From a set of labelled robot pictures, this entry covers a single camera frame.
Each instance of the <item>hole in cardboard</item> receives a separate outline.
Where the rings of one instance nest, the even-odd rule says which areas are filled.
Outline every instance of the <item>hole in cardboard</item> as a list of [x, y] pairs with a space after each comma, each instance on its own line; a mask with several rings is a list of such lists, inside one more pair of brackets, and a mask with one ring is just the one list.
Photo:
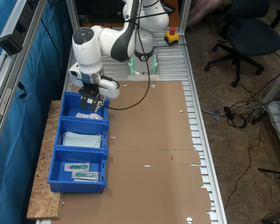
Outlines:
[[188, 217], [187, 218], [187, 223], [191, 224], [193, 222], [192, 218], [191, 217]]

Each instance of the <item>chair base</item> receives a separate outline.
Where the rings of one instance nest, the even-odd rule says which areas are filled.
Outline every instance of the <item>chair base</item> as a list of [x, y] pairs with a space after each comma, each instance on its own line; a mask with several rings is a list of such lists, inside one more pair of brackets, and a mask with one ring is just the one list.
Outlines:
[[257, 67], [258, 69], [256, 70], [255, 74], [258, 75], [258, 76], [265, 69], [263, 66], [258, 64], [256, 61], [252, 60], [251, 58], [249, 58], [245, 55], [239, 54], [233, 48], [228, 47], [224, 44], [217, 43], [211, 50], [213, 52], [216, 52], [218, 50], [218, 47], [222, 48], [223, 50], [226, 50], [227, 52], [229, 52], [229, 54], [225, 55], [225, 56], [222, 56], [222, 57], [219, 57], [217, 59], [214, 59], [212, 61], [209, 61], [207, 63], [207, 65], [204, 67], [204, 71], [209, 71], [211, 64], [232, 59], [232, 64], [235, 64], [235, 66], [236, 66], [236, 80], [231, 83], [232, 87], [237, 87], [238, 86], [238, 82], [239, 82], [239, 79], [240, 79], [240, 61], [241, 60]]

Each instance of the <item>red button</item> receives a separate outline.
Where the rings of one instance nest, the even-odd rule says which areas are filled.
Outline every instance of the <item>red button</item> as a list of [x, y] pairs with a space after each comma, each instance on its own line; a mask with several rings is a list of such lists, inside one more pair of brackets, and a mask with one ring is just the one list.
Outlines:
[[170, 35], [174, 35], [175, 34], [175, 27], [171, 27], [169, 33], [170, 33]]

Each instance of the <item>chair wheel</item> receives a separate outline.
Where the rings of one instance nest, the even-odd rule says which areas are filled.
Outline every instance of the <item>chair wheel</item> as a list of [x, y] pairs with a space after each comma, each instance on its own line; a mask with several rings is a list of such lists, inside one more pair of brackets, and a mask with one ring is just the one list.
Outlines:
[[261, 75], [261, 73], [263, 72], [263, 70], [264, 70], [264, 69], [257, 69], [256, 72], [255, 72], [255, 74], [259, 76], [259, 75]]
[[218, 50], [218, 47], [217, 46], [214, 46], [212, 49], [211, 49], [213, 52], [216, 52]]
[[210, 70], [210, 66], [207, 64], [205, 67], [204, 67], [204, 71], [209, 71]]
[[233, 88], [237, 87], [237, 86], [238, 86], [238, 82], [237, 82], [237, 81], [233, 81], [233, 82], [231, 83], [231, 86], [232, 86]]

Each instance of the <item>particle board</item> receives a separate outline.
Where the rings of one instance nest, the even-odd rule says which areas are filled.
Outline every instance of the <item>particle board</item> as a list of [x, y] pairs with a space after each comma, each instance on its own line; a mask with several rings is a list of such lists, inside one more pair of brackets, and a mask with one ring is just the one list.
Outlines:
[[60, 108], [61, 101], [52, 101], [30, 196], [28, 219], [58, 219], [61, 217], [64, 193], [52, 192], [47, 183]]

